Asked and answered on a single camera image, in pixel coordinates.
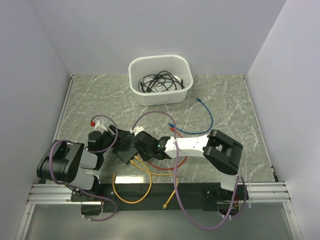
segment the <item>blue cable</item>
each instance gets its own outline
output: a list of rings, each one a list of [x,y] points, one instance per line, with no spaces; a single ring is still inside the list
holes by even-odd
[[[212,116],[209,108],[204,104],[204,102],[203,102],[200,98],[197,97],[196,100],[197,100],[198,102],[202,103],[202,105],[205,107],[205,109],[206,109],[206,110],[208,111],[208,113],[210,114],[210,118],[211,118],[210,127],[209,127],[208,130],[206,130],[206,131],[201,131],[201,132],[189,132],[189,131],[184,131],[184,130],[182,130],[182,129],[180,129],[180,128],[178,128],[178,127],[176,126],[176,129],[179,130],[180,132],[183,132],[183,133],[185,133],[185,134],[193,134],[193,135],[196,135],[196,134],[205,134],[206,132],[209,132],[209,131],[211,130],[212,126],[214,125],[214,117]],[[172,123],[168,123],[168,125],[169,125],[170,127],[172,127],[172,128],[175,127]]]

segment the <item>white wall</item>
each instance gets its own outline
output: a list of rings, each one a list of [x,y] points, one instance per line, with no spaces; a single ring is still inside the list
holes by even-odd
[[[0,1],[0,235],[16,235],[70,76],[27,0]]]
[[[249,73],[271,161],[306,240],[320,236],[320,1],[287,0]]]
[[[178,54],[194,74],[247,74],[285,0],[29,0],[72,74],[127,74]]]

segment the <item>red cable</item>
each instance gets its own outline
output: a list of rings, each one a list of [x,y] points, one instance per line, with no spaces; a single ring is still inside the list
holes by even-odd
[[[181,135],[179,132],[176,132],[176,133],[179,135],[180,138],[182,138],[182,135]],[[180,167],[182,164],[184,164],[186,160],[187,160],[187,157],[185,156],[184,159],[183,159],[183,161],[177,166],[177,168]],[[152,167],[155,167],[156,169],[160,169],[160,170],[173,170],[173,169],[175,169],[174,167],[170,167],[170,168],[159,167],[159,166],[156,166],[156,165],[154,165],[153,163],[151,163],[151,162],[149,162],[149,161],[148,161],[148,163],[149,163]]]

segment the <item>gray marble surface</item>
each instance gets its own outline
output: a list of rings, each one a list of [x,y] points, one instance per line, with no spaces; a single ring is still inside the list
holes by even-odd
[[[190,132],[204,131],[210,126],[210,116],[197,97],[213,114],[213,128],[221,130],[243,144],[239,173],[246,182],[274,182],[271,163],[263,142],[247,85],[242,75],[194,75],[194,84],[183,102],[159,105],[139,105],[129,87],[127,75],[77,75],[63,114],[57,139],[87,143],[93,130],[90,119],[96,114],[110,116],[120,129],[128,130],[137,118],[151,110],[165,111],[173,116],[177,126]],[[144,117],[138,125],[155,138],[172,136],[164,114]],[[99,171],[87,172],[99,176],[102,183],[110,183],[114,172],[116,183],[149,182],[146,173],[132,164],[125,165],[111,150],[104,154]],[[173,167],[174,160],[156,160],[160,167]],[[164,173],[148,165],[155,173]],[[218,171],[206,158],[189,157],[178,168],[179,182],[219,182]],[[170,176],[154,176],[155,183],[172,183]]]

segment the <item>white plastic bin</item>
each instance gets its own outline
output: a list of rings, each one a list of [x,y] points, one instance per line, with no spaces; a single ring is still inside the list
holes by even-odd
[[[149,74],[157,74],[163,70],[183,79],[184,89],[144,93],[139,91],[139,80]],[[159,55],[145,56],[133,60],[129,65],[129,84],[137,102],[143,106],[175,104],[182,102],[194,79],[189,64],[182,56]]]

